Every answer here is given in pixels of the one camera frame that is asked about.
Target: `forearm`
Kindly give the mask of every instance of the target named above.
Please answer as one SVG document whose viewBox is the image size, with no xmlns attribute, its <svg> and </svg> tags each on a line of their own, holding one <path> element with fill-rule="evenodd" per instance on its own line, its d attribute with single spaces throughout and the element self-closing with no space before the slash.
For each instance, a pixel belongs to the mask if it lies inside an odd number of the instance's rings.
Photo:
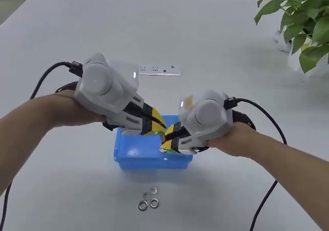
<svg viewBox="0 0 329 231">
<path fill-rule="evenodd" d="M 0 194 L 53 127 L 47 97 L 28 101 L 0 119 Z"/>
<path fill-rule="evenodd" d="M 329 230 L 329 162 L 258 134 L 249 157 L 262 165 L 323 229 Z"/>
</svg>

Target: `hand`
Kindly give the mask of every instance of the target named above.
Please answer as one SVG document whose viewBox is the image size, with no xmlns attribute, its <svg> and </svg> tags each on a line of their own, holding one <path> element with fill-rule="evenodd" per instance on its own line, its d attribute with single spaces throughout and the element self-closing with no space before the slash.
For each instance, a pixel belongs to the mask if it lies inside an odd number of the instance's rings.
<svg viewBox="0 0 329 231">
<path fill-rule="evenodd" d="M 249 157 L 252 143 L 260 135 L 249 125 L 241 122 L 234 123 L 232 131 L 223 137 L 209 140 L 207 146 L 216 147 L 232 156 Z"/>
<path fill-rule="evenodd" d="M 95 114 L 74 99 L 74 91 L 65 90 L 47 96 L 51 103 L 54 127 L 81 126 L 93 122 L 103 122 L 105 117 Z"/>
</svg>

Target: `green plant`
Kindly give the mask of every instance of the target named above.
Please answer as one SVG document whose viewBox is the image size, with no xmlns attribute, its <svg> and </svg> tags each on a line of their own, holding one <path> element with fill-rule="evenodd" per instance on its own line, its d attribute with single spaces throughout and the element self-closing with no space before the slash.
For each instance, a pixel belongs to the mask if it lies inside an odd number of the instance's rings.
<svg viewBox="0 0 329 231">
<path fill-rule="evenodd" d="M 271 0 L 255 16 L 256 24 L 278 10 L 284 11 L 280 31 L 286 42 L 293 39 L 292 54 L 302 49 L 299 62 L 306 73 L 329 52 L 329 0 Z"/>
</svg>

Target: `human arm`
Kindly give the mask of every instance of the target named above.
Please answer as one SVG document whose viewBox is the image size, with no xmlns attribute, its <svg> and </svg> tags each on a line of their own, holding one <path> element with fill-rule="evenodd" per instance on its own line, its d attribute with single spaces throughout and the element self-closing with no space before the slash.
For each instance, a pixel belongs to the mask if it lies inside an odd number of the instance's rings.
<svg viewBox="0 0 329 231">
<path fill-rule="evenodd" d="M 329 162 L 284 145 L 243 123 L 236 123 L 229 134 L 209 141 L 208 145 L 263 166 L 323 230 L 329 230 Z"/>
<path fill-rule="evenodd" d="M 0 194 L 52 128 L 103 121 L 81 107 L 73 94 L 62 91 L 32 99 L 0 119 Z"/>
</svg>

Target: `yellow and black stripe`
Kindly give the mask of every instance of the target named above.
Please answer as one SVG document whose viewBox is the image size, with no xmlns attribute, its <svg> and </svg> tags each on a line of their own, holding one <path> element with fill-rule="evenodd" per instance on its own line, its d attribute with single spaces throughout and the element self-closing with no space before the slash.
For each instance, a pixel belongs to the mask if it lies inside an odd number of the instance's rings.
<svg viewBox="0 0 329 231">
<path fill-rule="evenodd" d="M 141 135 L 154 135 L 166 131 L 166 122 L 160 113 L 152 106 L 143 105 L 143 124 Z"/>
<path fill-rule="evenodd" d="M 178 143 L 180 136 L 172 138 L 173 134 L 177 134 L 181 131 L 181 123 L 177 122 L 172 124 L 165 132 L 166 141 L 160 146 L 161 149 L 172 153 L 180 153 L 178 150 Z"/>
</svg>

